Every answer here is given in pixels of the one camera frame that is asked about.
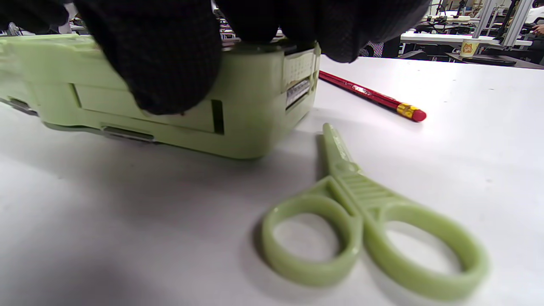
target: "glove finger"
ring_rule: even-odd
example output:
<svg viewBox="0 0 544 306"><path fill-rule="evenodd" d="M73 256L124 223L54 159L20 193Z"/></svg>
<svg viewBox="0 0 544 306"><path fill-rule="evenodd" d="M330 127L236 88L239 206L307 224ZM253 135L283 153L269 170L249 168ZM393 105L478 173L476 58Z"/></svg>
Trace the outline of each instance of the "glove finger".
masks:
<svg viewBox="0 0 544 306"><path fill-rule="evenodd" d="M141 109L183 113L205 98L222 55L210 2L79 0L76 6L82 2L95 12L80 10L82 18Z"/></svg>
<svg viewBox="0 0 544 306"><path fill-rule="evenodd" d="M62 26L68 22L68 12L62 0L25 0L20 3L50 26Z"/></svg>
<svg viewBox="0 0 544 306"><path fill-rule="evenodd" d="M42 34L49 30L49 24L47 24L47 22L28 9L13 2L5 3L4 11L6 16L9 16L13 23L27 31Z"/></svg>
<svg viewBox="0 0 544 306"><path fill-rule="evenodd" d="M216 0L231 28L246 42L266 43L279 27L274 0Z"/></svg>
<svg viewBox="0 0 544 306"><path fill-rule="evenodd" d="M399 36L425 15L429 0L364 0L359 9L360 31L373 42Z"/></svg>
<svg viewBox="0 0 544 306"><path fill-rule="evenodd" d="M5 31L9 27L11 21L4 15L0 14L0 31Z"/></svg>
<svg viewBox="0 0 544 306"><path fill-rule="evenodd" d="M106 17L101 15L99 11L92 9L86 1L75 0L74 4L82 19L85 20L85 26L100 45L110 65L120 74L117 42L113 33L108 29L108 25L104 22Z"/></svg>
<svg viewBox="0 0 544 306"><path fill-rule="evenodd" d="M368 38L358 30L357 0L320 0L317 10L317 40L332 60L351 63Z"/></svg>
<svg viewBox="0 0 544 306"><path fill-rule="evenodd" d="M276 18L287 38L303 42L317 39L314 0L276 0L275 4Z"/></svg>

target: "pencil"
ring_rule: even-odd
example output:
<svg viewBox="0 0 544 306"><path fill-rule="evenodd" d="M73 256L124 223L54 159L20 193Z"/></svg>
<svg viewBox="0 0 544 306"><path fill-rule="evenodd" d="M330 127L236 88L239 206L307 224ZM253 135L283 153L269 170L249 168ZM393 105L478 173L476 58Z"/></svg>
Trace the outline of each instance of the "pencil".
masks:
<svg viewBox="0 0 544 306"><path fill-rule="evenodd" d="M354 95L363 97L366 100L377 103L378 105L383 106L390 111L394 111L415 122L421 122L425 120L425 118L427 118L427 114L415 106L399 102L391 97L380 94L361 85L349 82L325 71L319 72L319 78L325 82L331 83L337 87L347 90Z"/></svg>

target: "cup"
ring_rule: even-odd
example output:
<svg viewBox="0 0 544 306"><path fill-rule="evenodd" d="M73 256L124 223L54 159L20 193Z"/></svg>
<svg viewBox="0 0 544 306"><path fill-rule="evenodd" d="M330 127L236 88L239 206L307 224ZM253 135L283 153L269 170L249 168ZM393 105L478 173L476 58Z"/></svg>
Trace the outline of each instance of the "cup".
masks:
<svg viewBox="0 0 544 306"><path fill-rule="evenodd" d="M478 39L463 39L461 50L459 52L460 57L473 57L480 46L480 40Z"/></svg>

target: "plastic case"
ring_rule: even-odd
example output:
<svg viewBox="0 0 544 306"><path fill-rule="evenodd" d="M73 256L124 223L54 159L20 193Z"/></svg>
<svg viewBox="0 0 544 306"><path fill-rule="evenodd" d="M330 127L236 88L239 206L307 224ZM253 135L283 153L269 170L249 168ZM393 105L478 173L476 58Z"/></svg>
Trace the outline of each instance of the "plastic case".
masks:
<svg viewBox="0 0 544 306"><path fill-rule="evenodd" d="M76 37L77 34L62 34L62 37ZM17 99L25 101L29 99L28 91L24 86L21 76L20 64L13 51L6 48L7 43L18 40L42 39L40 35L3 36L0 37L0 99Z"/></svg>
<svg viewBox="0 0 544 306"><path fill-rule="evenodd" d="M320 49L288 54L293 45L224 48L218 79L184 115L140 110L124 81L90 36L44 35L3 45L20 62L41 120L63 127L160 142L231 158L258 158L312 108Z"/></svg>

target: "green scissors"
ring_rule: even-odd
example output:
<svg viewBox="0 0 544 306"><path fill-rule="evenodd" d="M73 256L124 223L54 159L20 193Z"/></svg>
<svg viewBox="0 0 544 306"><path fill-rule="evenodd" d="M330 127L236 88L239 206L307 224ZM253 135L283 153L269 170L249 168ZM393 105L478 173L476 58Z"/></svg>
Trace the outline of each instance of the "green scissors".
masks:
<svg viewBox="0 0 544 306"><path fill-rule="evenodd" d="M434 299L451 301L468 296L488 269L485 250L450 219L416 204L372 181L352 161L338 132L323 126L329 175L309 190L282 202L264 218L262 243L271 267L297 283L325 286L341 281L358 258L363 242L374 262L401 286ZM274 238L274 228L300 213L314 213L334 225L342 251L327 262L311 262L292 255ZM445 242L458 256L463 271L442 274L404 256L389 240L385 223L401 221Z"/></svg>

